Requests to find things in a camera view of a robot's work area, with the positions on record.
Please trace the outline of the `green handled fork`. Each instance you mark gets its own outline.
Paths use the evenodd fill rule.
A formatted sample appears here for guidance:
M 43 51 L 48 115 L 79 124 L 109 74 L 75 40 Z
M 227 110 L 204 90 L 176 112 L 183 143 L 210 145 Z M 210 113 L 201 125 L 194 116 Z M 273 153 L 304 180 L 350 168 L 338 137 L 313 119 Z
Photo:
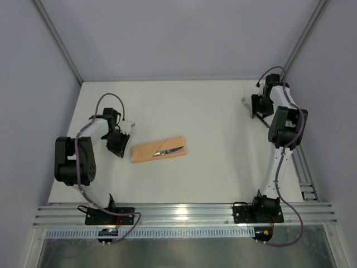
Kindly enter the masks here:
M 246 101 L 245 98 L 241 98 L 241 101 L 245 108 L 247 108 L 249 111 L 253 112 L 251 105 Z M 270 128 L 270 125 L 258 114 L 255 115 L 267 128 Z

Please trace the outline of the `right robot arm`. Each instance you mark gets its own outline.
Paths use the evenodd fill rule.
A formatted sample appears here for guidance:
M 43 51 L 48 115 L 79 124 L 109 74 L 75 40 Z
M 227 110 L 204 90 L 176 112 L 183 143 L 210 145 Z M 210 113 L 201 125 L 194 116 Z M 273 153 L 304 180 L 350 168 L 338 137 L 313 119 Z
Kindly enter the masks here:
M 252 201 L 252 217 L 258 223 L 283 222 L 280 186 L 287 163 L 302 141 L 308 111 L 296 104 L 289 85 L 281 81 L 279 74 L 266 76 L 262 94 L 253 94 L 251 103 L 252 118 L 273 116 L 268 131 L 271 154 L 262 185 Z

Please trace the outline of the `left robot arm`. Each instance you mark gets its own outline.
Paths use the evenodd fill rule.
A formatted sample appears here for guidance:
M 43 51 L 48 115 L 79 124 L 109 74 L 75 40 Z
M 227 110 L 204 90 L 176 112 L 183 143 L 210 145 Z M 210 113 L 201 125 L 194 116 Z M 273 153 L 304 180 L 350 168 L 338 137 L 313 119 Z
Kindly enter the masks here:
M 115 215 L 114 198 L 96 178 L 93 147 L 105 141 L 107 150 L 122 159 L 134 126 L 134 122 L 121 118 L 114 108 L 104 108 L 102 114 L 89 117 L 88 124 L 75 136 L 58 137 L 55 141 L 55 179 L 76 189 L 95 209 Z

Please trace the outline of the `beige cloth napkin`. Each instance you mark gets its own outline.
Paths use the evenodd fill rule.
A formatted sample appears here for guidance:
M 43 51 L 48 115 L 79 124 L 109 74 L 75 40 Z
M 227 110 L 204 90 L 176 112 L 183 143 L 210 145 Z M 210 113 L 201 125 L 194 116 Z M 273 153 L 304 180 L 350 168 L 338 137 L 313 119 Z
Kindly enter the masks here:
M 180 146 L 185 147 L 183 151 L 184 154 L 181 156 L 187 155 L 185 140 L 182 136 L 135 145 L 131 147 L 131 162 L 137 164 L 153 160 L 169 159 L 161 157 L 156 158 L 153 157 L 153 154 L 157 151 L 168 150 Z

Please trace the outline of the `green handled knife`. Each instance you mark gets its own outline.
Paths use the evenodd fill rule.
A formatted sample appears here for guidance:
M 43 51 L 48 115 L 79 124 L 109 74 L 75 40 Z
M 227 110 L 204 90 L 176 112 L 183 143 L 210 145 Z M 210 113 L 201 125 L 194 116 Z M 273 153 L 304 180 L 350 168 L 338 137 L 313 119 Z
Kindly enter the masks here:
M 183 153 L 184 149 L 185 149 L 184 146 L 180 146 L 168 150 L 157 151 L 153 154 L 153 157 L 170 158 L 170 157 L 181 156 L 182 154 L 184 154 Z

